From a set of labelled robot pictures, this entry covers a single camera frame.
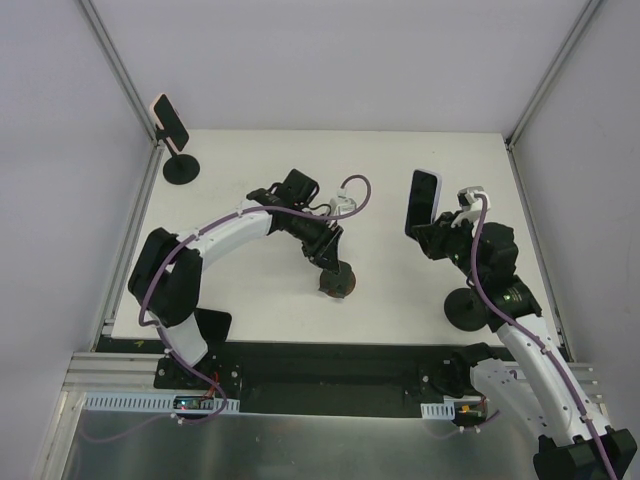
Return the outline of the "wooden base wedge phone stand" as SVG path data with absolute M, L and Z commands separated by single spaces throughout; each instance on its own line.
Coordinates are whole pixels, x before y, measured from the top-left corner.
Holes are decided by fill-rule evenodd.
M 334 299 L 344 299 L 356 287 L 356 276 L 349 263 L 341 262 L 337 273 L 323 270 L 319 277 L 319 291 Z

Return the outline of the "black phone lilac case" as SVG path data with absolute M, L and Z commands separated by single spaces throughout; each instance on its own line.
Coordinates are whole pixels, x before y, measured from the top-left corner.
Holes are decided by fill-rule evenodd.
M 412 174 L 405 235 L 414 239 L 413 228 L 430 225 L 436 219 L 442 178 L 438 173 L 417 169 Z

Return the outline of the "black round base phone stand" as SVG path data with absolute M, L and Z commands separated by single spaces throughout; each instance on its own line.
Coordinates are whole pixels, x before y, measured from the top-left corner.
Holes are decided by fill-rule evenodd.
M 481 330 L 487 323 L 484 308 L 477 305 L 470 288 L 450 292 L 444 301 L 444 313 L 451 325 L 465 332 Z

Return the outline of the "black clamp phone stand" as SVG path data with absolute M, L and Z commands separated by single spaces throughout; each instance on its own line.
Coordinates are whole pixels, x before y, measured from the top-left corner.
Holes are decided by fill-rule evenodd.
M 172 146 L 169 136 L 160 128 L 156 129 L 156 140 L 162 142 L 170 157 L 165 162 L 162 173 L 164 179 L 172 185 L 186 185 L 200 174 L 200 163 L 192 155 L 178 153 Z

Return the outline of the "black phone pink case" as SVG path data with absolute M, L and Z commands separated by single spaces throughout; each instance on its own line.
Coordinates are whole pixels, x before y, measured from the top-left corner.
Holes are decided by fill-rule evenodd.
M 173 104 L 165 93 L 161 93 L 150 105 L 150 114 L 162 140 L 182 152 L 189 141 L 189 133 Z

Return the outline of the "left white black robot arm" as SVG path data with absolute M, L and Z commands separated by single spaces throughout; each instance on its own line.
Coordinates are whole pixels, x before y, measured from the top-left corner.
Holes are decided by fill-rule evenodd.
M 246 243 L 284 231 L 301 243 L 303 255 L 321 275 L 319 289 L 344 298 L 354 288 L 351 266 L 338 257 L 343 229 L 337 217 L 354 212 L 356 202 L 340 188 L 324 215 L 307 212 L 319 190 L 316 181 L 293 169 L 270 188 L 250 192 L 236 212 L 190 232 L 164 228 L 147 237 L 128 282 L 141 306 L 141 320 L 157 328 L 167 348 L 181 361 L 176 375 L 188 388 L 204 387 L 211 377 L 208 345 L 200 331 L 215 312 L 199 308 L 203 272 Z

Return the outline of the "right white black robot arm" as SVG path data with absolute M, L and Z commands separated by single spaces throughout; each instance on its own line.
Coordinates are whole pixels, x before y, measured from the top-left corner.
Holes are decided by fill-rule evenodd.
M 463 331 L 488 326 L 529 384 L 519 384 L 494 349 L 477 343 L 455 350 L 432 375 L 432 387 L 454 398 L 477 392 L 519 421 L 538 442 L 533 465 L 540 479 L 623 478 L 637 443 L 598 411 L 553 344 L 540 305 L 515 273 L 512 228 L 490 222 L 476 232 L 471 221 L 445 212 L 435 220 L 408 214 L 405 233 L 429 259 L 448 259 L 466 276 L 467 287 L 445 300 L 449 322 Z

